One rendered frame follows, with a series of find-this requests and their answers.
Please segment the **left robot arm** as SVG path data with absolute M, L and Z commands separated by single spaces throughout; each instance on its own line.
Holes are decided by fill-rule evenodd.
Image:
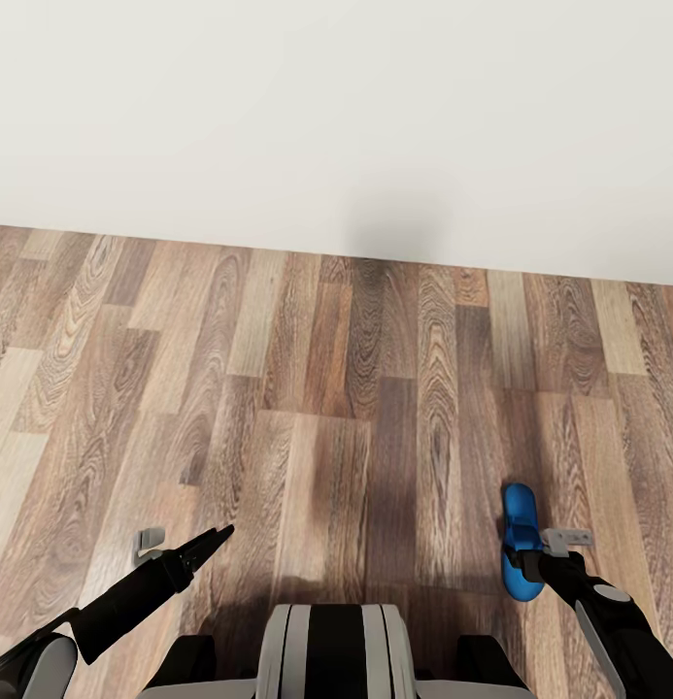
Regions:
M 165 526 L 134 533 L 135 568 L 80 610 L 69 609 L 30 632 L 0 654 L 0 699 L 64 699 L 76 670 L 78 650 L 91 665 L 119 638 L 136 628 L 175 592 L 185 591 L 198 571 L 233 534 L 230 524 L 204 532 L 177 549 L 154 549 L 165 541 Z M 151 549 L 139 556 L 138 550 Z M 70 622 L 75 639 L 53 632 Z

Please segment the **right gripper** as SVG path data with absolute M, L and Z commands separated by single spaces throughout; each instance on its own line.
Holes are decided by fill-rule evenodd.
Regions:
M 569 558 L 553 557 L 542 549 L 515 550 L 507 543 L 503 548 L 511 565 L 515 569 L 522 570 L 522 576 L 528 583 L 547 583 L 561 598 L 559 594 L 559 577 L 565 571 L 576 570 L 586 573 L 585 559 L 576 551 L 569 551 Z

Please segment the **sandal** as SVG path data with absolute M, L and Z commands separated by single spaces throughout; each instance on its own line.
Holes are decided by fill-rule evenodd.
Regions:
M 543 549 L 539 533 L 535 497 L 532 489 L 523 483 L 509 483 L 503 493 L 507 520 L 505 543 L 515 550 Z M 503 582 L 515 600 L 530 602 L 540 595 L 544 584 L 527 582 L 521 569 L 512 567 L 505 550 L 502 558 Z

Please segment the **robot trunk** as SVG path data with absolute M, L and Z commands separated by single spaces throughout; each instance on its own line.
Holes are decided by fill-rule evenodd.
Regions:
M 263 640 L 254 699 L 416 699 L 394 605 L 278 605 Z

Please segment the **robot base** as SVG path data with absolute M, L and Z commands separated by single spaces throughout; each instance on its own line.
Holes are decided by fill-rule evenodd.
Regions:
M 416 699 L 539 699 L 491 635 L 460 635 L 455 663 L 456 681 L 415 669 Z M 183 635 L 134 699 L 254 699 L 258 669 L 241 670 L 238 680 L 215 681 L 216 666 L 212 635 Z

